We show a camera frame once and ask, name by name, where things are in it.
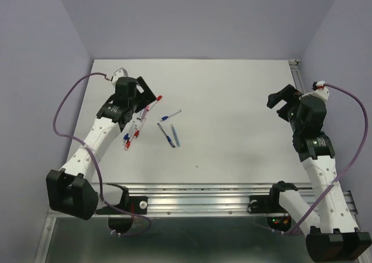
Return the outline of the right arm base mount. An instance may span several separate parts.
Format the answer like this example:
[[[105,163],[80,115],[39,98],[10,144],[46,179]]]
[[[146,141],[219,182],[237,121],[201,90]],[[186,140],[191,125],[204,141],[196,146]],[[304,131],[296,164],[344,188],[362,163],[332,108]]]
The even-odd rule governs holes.
[[[250,214],[286,213],[286,210],[279,205],[279,197],[280,193],[287,190],[298,191],[298,188],[293,183],[279,181],[272,185],[268,194],[251,195],[248,212]]]

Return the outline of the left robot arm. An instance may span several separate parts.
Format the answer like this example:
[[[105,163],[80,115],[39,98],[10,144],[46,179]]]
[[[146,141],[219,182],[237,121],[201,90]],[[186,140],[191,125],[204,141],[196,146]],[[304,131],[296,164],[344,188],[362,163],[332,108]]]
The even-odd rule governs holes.
[[[113,76],[108,78],[115,88],[105,101],[85,139],[57,132],[80,144],[74,155],[58,170],[46,176],[49,206],[52,210],[88,220],[103,200],[103,191],[91,186],[94,173],[100,173],[99,162],[111,143],[120,135],[135,113],[156,100],[143,77]]]

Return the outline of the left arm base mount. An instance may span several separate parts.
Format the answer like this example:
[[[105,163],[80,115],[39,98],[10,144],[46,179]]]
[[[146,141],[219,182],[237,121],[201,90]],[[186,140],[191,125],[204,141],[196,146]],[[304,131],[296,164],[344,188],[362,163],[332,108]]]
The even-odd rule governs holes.
[[[105,200],[120,210],[138,215],[147,214],[147,196],[132,195],[128,187],[114,183],[104,184],[103,193]]]

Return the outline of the light blue pen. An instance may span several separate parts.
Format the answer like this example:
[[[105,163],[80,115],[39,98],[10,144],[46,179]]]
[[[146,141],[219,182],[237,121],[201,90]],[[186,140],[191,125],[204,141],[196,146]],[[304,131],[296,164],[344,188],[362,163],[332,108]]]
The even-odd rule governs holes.
[[[178,135],[177,135],[176,129],[175,129],[175,127],[174,127],[173,124],[171,124],[170,127],[171,127],[171,130],[172,130],[172,133],[173,133],[174,139],[175,139],[175,141],[176,141],[176,146],[177,146],[177,147],[180,147],[180,141],[179,141],[179,138],[178,138]]]

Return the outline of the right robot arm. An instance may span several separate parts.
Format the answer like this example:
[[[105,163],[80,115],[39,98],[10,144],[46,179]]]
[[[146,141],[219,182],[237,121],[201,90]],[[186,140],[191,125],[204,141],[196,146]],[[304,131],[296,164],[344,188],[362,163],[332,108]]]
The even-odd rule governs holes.
[[[295,226],[285,234],[301,230],[314,262],[354,261],[371,246],[371,236],[358,227],[339,182],[350,166],[337,173],[332,142],[322,131],[330,87],[316,82],[312,92],[304,94],[289,84],[270,94],[267,102],[272,109],[285,101],[277,114],[291,125],[294,149],[316,198],[309,205],[294,184],[280,181],[270,189],[267,203],[275,211],[286,210]]]

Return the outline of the blue gel pen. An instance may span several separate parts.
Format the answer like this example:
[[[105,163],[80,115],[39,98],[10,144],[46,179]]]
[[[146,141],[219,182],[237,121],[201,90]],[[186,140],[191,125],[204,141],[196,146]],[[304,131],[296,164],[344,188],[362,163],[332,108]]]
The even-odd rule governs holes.
[[[172,148],[175,148],[176,146],[174,145],[172,139],[169,137],[169,135],[165,132],[164,128],[160,123],[157,123],[157,126],[160,128],[160,131],[163,133],[165,138],[167,139],[168,143],[171,145]]]

